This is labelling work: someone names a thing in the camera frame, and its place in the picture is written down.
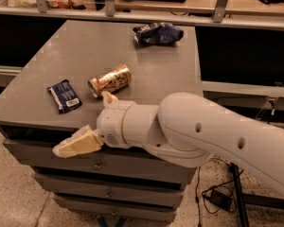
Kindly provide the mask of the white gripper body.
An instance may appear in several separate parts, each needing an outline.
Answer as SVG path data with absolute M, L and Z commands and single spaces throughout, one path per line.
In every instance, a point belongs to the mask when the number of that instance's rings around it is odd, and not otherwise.
M 118 100 L 107 105 L 97 118 L 97 130 L 102 142 L 111 148 L 129 148 L 124 140 L 122 124 L 133 101 Z

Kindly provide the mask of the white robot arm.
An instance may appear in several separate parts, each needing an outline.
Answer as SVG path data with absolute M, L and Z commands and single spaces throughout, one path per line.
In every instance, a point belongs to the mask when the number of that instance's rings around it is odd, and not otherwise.
M 216 154 L 284 196 L 284 129 L 234 113 L 202 96 L 176 93 L 158 105 L 105 92 L 93 130 L 84 126 L 53 148 L 61 158 L 138 147 L 167 162 L 197 167 Z

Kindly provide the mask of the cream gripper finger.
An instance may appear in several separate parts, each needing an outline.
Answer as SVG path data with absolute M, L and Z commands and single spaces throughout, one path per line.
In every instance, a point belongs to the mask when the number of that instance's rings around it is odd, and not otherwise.
M 118 98 L 114 95 L 112 95 L 110 92 L 107 91 L 103 91 L 101 93 L 102 97 L 103 97 L 103 105 L 105 107 L 109 106 L 110 104 L 112 104 L 113 102 L 118 101 Z
M 61 141 L 52 151 L 58 157 L 70 158 L 98 151 L 103 145 L 98 131 L 93 131 L 89 125 L 86 125 L 74 132 L 71 137 Z

